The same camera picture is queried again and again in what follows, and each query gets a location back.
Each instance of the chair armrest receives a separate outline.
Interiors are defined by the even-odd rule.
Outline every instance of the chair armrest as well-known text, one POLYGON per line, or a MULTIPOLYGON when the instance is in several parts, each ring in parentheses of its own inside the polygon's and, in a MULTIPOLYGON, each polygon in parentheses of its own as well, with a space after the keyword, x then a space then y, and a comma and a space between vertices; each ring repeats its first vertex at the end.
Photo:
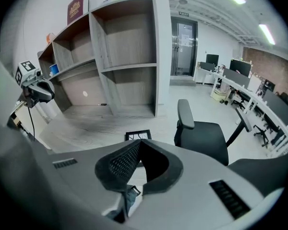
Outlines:
POLYGON ((182 127, 186 129, 193 129, 194 120, 188 100, 186 99, 178 100, 177 112, 178 112, 178 119, 182 127))
POLYGON ((239 118, 241 119, 241 122, 243 123, 246 131, 251 132, 252 126, 251 126, 247 116, 245 115, 245 113, 240 108, 236 108, 236 112, 238 113, 239 118))

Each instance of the glass door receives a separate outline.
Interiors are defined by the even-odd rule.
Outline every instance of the glass door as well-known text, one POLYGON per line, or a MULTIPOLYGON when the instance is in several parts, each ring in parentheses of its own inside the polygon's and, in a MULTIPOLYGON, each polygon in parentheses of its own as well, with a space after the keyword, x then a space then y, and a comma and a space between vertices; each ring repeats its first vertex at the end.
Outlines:
POLYGON ((193 76, 197 51, 197 22, 180 18, 172 21, 172 76, 193 76))

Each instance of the white wall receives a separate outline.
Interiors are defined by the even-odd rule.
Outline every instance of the white wall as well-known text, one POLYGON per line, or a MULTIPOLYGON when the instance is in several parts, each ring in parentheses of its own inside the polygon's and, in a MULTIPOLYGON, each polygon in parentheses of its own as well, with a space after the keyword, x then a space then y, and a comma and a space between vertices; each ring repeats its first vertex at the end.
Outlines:
MULTIPOLYGON (((206 62, 206 54, 219 55, 218 65, 229 68, 230 59, 242 57, 243 47, 228 34, 209 25, 198 23, 197 62, 206 62)), ((203 82, 203 74, 196 74, 196 81, 203 82)), ((206 83, 214 83, 214 76, 207 76, 206 83)))
MULTIPOLYGON (((13 53, 13 66, 18 62, 30 60, 38 64, 37 52, 42 51, 46 35, 57 35, 67 25, 67 6, 72 0, 29 0, 17 32, 13 53)), ((104 0, 90 0, 90 9, 98 7, 104 0)), ((168 99, 168 87, 171 67, 171 23, 168 0, 156 0, 159 21, 160 41, 160 86, 159 103, 168 99)), ((54 101, 42 103, 44 112, 54 117, 60 112, 54 101)))

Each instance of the gray bookshelf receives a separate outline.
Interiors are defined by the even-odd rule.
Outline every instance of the gray bookshelf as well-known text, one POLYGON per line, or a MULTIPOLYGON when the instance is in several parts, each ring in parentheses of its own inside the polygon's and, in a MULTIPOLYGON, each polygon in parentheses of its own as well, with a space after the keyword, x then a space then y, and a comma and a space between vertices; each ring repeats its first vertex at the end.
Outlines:
POLYGON ((154 0, 120 0, 62 30, 38 60, 62 112, 107 103, 113 115, 157 116, 154 0), (50 77, 49 67, 59 73, 50 77))

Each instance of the cable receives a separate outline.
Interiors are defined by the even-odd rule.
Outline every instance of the cable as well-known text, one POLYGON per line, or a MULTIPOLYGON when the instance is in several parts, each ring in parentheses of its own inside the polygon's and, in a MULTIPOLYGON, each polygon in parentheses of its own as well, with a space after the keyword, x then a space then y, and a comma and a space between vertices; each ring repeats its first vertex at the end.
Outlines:
POLYGON ((35 129, 34 129, 34 124, 33 124, 33 120, 32 120, 32 116, 31 116, 31 112, 30 112, 29 107, 28 107, 28 111, 29 111, 29 115, 30 115, 30 119, 31 119, 32 127, 33 127, 33 141, 35 141, 35 129))

